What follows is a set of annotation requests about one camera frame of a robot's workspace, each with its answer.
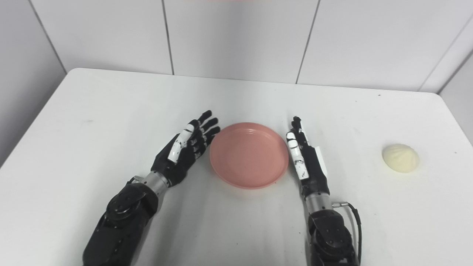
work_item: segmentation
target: tile grout line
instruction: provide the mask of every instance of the tile grout line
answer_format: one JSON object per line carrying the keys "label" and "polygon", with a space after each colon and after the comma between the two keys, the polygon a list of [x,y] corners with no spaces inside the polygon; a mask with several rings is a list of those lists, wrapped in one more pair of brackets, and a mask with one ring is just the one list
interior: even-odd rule
{"label": "tile grout line", "polygon": [[[458,32],[458,34],[455,36],[455,38],[453,39],[453,41],[450,43],[450,45],[448,46],[447,50],[445,50],[445,52],[443,53],[443,55],[440,57],[439,61],[437,62],[437,64],[434,66],[434,68],[432,69],[432,71],[430,71],[430,73],[427,75],[427,77],[425,78],[424,82],[422,82],[422,84],[420,85],[420,87],[417,89],[417,91],[420,91],[422,89],[422,87],[425,85],[425,83],[429,80],[430,76],[432,75],[432,73],[435,71],[435,69],[437,69],[438,65],[440,65],[440,63],[442,62],[442,60],[444,59],[445,55],[448,53],[448,51],[450,51],[450,49],[452,48],[452,46],[455,44],[455,42],[457,41],[457,39],[460,37],[460,35],[463,33],[463,31],[465,30],[466,26],[468,26],[468,24],[470,23],[470,21],[472,20],[473,18],[473,13],[471,14],[471,16],[468,18],[468,20],[466,21],[466,23],[462,26],[462,28],[460,29],[460,31]],[[439,94],[443,88],[445,87],[445,85],[447,85],[447,83],[452,79],[452,77],[456,74],[457,70],[454,71],[454,73],[450,76],[450,78],[447,79],[447,82],[445,82],[445,84],[442,85],[442,87],[440,87],[440,90],[437,91],[437,94]]]}
{"label": "tile grout line", "polygon": [[161,0],[161,4],[163,5],[164,26],[166,27],[166,38],[167,38],[167,47],[169,49],[169,59],[171,61],[171,72],[174,75],[173,56],[171,53],[171,42],[169,41],[169,29],[167,27],[166,7],[164,6],[164,0]]}
{"label": "tile grout line", "polygon": [[314,28],[315,18],[317,17],[317,12],[319,11],[320,0],[317,1],[317,7],[315,8],[314,18],[312,19],[312,25],[310,25],[309,36],[307,37],[306,47],[304,48],[304,53],[302,54],[302,60],[299,66],[299,72],[297,73],[296,84],[299,81],[300,71],[302,70],[302,64],[304,63],[304,58],[306,57],[307,47],[309,46],[310,36],[312,35],[312,29]]}
{"label": "tile grout line", "polygon": [[51,41],[51,38],[49,37],[48,33],[46,32],[46,28],[44,27],[43,22],[42,22],[41,19],[39,18],[39,15],[38,15],[38,12],[36,12],[35,6],[34,6],[33,3],[31,2],[31,0],[28,0],[28,3],[30,4],[31,9],[33,10],[33,13],[34,13],[35,16],[36,16],[36,19],[38,20],[39,25],[40,25],[41,28],[43,29],[44,35],[46,36],[46,39],[48,40],[49,45],[51,46],[51,48],[52,48],[52,50],[53,50],[53,52],[54,52],[54,55],[56,55],[56,58],[58,59],[59,64],[61,65],[62,70],[64,71],[64,74],[67,74],[66,68],[64,67],[64,64],[62,63],[61,58],[59,57],[58,52],[56,51],[56,48],[54,47],[53,42]]}

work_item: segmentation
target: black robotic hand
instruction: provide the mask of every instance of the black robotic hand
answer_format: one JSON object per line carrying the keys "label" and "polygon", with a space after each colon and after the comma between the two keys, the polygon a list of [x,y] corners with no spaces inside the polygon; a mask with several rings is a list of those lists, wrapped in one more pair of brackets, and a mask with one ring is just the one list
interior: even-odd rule
{"label": "black robotic hand", "polygon": [[[286,134],[289,151],[300,180],[301,194],[306,202],[310,239],[311,266],[359,266],[361,262],[361,221],[358,211],[348,202],[333,203],[327,184],[327,170],[319,147],[307,140],[301,119],[291,122]],[[349,206],[358,225],[358,257],[343,217],[334,207]]]}
{"label": "black robotic hand", "polygon": [[169,182],[168,186],[175,186],[184,180],[189,168],[205,152],[215,134],[220,132],[217,126],[219,120],[211,118],[212,111],[208,110],[194,119],[177,134],[156,156],[152,172],[162,174]]}
{"label": "black robotic hand", "polygon": [[151,172],[133,177],[107,205],[82,255],[84,266],[129,266],[158,196],[182,182],[215,134],[218,119],[209,110],[192,120],[156,156]]}

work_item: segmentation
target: silver cylindrical joint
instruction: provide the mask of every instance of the silver cylindrical joint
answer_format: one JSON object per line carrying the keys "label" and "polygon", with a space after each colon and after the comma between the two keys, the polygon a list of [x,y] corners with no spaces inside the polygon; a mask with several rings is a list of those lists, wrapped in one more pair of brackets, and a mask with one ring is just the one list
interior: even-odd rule
{"label": "silver cylindrical joint", "polygon": [[140,180],[140,183],[147,185],[156,195],[164,193],[169,186],[166,177],[158,172],[150,172],[143,180]]}
{"label": "silver cylindrical joint", "polygon": [[306,197],[306,205],[309,213],[314,213],[321,210],[332,210],[332,202],[330,195],[327,193],[315,192]]}

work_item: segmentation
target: cable connector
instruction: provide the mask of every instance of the cable connector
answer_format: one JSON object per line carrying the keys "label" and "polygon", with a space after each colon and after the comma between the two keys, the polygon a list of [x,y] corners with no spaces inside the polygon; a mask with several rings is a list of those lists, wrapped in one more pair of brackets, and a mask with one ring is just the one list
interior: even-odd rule
{"label": "cable connector", "polygon": [[340,207],[345,207],[348,206],[349,203],[346,201],[338,201],[338,202],[332,202],[332,207],[333,208],[340,208]]}

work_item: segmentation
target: robotic wrist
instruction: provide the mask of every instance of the robotic wrist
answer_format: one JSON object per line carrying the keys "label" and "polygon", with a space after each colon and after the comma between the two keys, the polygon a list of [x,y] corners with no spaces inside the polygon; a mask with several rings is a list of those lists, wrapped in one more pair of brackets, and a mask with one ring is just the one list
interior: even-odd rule
{"label": "robotic wrist", "polygon": [[131,183],[107,205],[83,253],[84,266],[128,266],[141,235],[158,210],[158,196],[145,184]]}

